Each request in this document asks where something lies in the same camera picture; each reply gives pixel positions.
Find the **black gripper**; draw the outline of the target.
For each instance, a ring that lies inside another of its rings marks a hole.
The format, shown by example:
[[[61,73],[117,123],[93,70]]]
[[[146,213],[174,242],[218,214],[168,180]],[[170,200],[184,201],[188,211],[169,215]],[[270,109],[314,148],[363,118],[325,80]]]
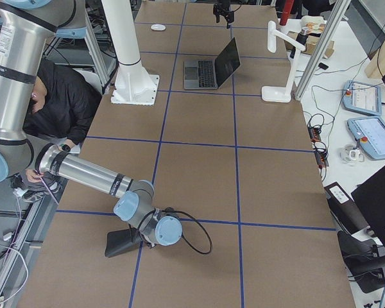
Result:
[[[234,19],[234,11],[231,10],[230,2],[217,2],[213,6],[213,14],[216,16],[216,23],[219,23],[219,19],[223,16],[226,19],[226,27],[230,29],[231,23],[230,19]]]

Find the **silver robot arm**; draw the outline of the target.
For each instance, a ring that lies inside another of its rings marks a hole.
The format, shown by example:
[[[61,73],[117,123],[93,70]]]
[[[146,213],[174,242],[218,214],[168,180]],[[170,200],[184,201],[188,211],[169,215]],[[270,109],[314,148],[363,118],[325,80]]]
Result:
[[[83,1],[0,1],[0,182],[32,169],[73,180],[115,196],[114,213],[151,243],[179,241],[176,217],[152,206],[153,186],[135,181],[45,142],[64,138],[68,148],[82,142],[101,96],[84,77],[42,58],[48,37],[78,22]]]

